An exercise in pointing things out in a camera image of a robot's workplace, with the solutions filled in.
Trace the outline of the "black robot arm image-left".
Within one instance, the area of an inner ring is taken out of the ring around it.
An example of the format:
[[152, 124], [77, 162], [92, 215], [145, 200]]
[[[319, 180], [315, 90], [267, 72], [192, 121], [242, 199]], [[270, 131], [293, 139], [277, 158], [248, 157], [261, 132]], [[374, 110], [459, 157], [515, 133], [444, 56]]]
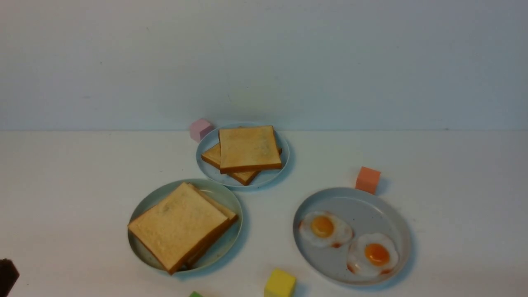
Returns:
[[12, 260], [0, 260], [0, 296], [7, 297], [20, 274]]

